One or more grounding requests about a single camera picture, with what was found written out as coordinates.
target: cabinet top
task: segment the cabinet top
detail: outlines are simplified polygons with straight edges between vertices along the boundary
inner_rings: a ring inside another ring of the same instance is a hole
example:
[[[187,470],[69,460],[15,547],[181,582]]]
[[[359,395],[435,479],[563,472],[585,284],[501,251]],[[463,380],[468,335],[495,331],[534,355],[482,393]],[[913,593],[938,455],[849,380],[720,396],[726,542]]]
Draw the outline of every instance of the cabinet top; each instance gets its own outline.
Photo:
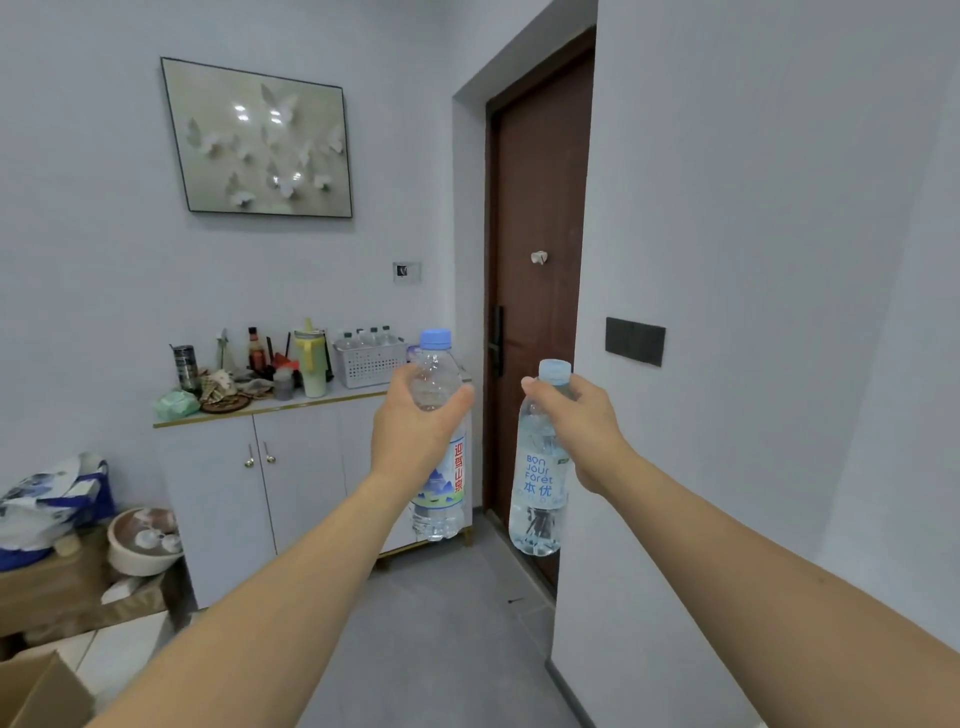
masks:
[[[464,382],[473,381],[473,377],[467,374],[463,369],[460,375]],[[226,415],[209,415],[206,412],[197,412],[182,420],[174,420],[171,423],[165,423],[160,420],[154,421],[154,429],[160,427],[176,427],[178,425],[193,425],[195,423],[205,423],[212,420],[225,420],[230,417],[249,417],[266,412],[279,412],[284,409],[299,409],[300,407],[313,407],[318,404],[331,404],[335,401],[362,400],[366,397],[382,397],[387,391],[387,384],[375,384],[370,387],[357,387],[348,389],[339,379],[334,379],[326,385],[326,394],[315,399],[308,398],[303,390],[297,390],[294,398],[287,401],[275,400],[253,400],[249,406],[236,412],[230,412]]]

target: forearm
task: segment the forearm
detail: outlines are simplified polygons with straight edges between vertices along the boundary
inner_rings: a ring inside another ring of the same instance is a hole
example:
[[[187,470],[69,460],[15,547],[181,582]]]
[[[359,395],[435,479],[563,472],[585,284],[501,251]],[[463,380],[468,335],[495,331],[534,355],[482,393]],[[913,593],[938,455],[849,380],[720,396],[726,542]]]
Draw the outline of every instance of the forearm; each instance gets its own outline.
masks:
[[[365,480],[323,523],[214,604],[93,728],[295,725],[404,506],[396,488],[383,486]]]
[[[771,726],[960,725],[960,655],[633,453],[608,498]]]

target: cabinet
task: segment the cabinet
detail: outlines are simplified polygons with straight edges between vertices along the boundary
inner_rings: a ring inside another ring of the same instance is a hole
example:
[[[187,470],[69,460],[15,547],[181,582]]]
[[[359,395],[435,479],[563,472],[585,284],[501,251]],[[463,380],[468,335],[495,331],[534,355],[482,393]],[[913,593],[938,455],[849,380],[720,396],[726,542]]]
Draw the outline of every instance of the cabinet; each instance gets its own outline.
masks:
[[[235,415],[154,425],[200,608],[291,546],[356,490],[370,471],[373,415],[385,389],[358,393],[333,383],[321,400],[264,400]],[[469,417],[467,427],[470,524]],[[408,506],[381,552],[416,542]]]

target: person's left hand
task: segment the person's left hand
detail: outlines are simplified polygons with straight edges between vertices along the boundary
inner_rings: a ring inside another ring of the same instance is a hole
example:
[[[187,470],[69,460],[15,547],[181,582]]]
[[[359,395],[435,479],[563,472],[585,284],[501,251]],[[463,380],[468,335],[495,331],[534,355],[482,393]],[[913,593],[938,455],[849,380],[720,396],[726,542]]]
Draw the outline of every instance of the person's left hand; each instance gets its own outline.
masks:
[[[440,409],[422,411],[410,395],[417,369],[407,364],[394,372],[387,399],[373,418],[371,476],[404,500],[423,487],[473,405],[473,387],[464,384]]]

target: door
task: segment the door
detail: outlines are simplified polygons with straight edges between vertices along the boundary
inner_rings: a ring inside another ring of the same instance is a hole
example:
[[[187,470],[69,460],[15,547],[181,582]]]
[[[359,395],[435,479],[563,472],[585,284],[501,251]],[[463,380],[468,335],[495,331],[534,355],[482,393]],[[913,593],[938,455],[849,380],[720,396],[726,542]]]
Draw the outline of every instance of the door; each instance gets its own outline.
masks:
[[[344,472],[347,492],[353,493],[370,472],[370,440],[373,436],[373,415],[383,404],[382,397],[337,402],[340,432],[344,443]],[[408,546],[417,541],[414,533],[413,506],[407,504],[396,520],[380,553]]]
[[[276,556],[252,417],[154,430],[197,606]]]
[[[592,41],[574,45],[573,58],[569,48],[560,51],[559,68],[547,61],[545,79],[519,82],[522,93],[490,116],[485,501],[505,524],[520,379],[536,376],[541,359],[573,361],[593,95]],[[542,264],[531,259],[540,251],[547,253]],[[559,554],[533,562],[556,588]]]
[[[347,497],[335,408],[317,404],[253,415],[277,553]]]

